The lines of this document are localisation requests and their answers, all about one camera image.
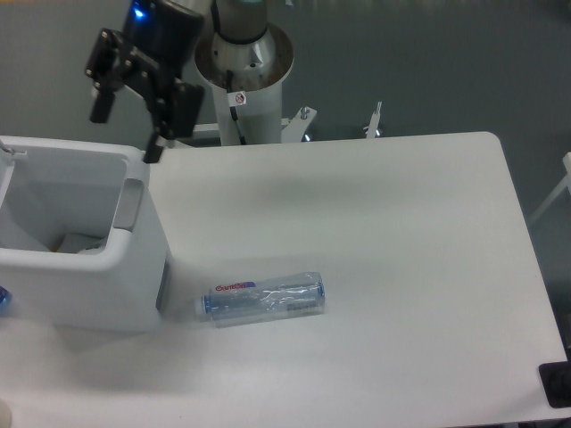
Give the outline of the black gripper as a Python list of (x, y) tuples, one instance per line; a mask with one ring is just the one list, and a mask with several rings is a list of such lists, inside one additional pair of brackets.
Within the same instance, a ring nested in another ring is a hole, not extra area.
[(190, 138), (194, 132), (205, 91), (182, 79), (182, 69), (193, 55), (203, 24), (202, 14), (173, 1), (131, 1), (123, 36), (101, 29), (89, 55), (85, 74), (95, 90), (89, 117), (95, 124), (108, 121), (115, 94), (131, 73), (130, 44), (123, 37), (153, 58), (145, 57), (142, 65), (142, 96), (153, 124), (144, 163), (158, 163), (170, 141)]

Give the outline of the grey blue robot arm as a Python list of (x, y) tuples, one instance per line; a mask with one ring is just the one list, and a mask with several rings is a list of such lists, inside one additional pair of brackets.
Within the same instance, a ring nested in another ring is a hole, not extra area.
[(126, 87), (141, 97), (152, 131), (143, 161), (159, 162), (171, 141), (192, 136), (203, 103), (202, 86), (182, 71), (207, 24), (236, 45), (260, 39), (268, 27), (262, 1), (132, 1), (119, 30), (100, 29), (85, 74), (95, 101), (90, 121), (108, 121), (115, 96)]

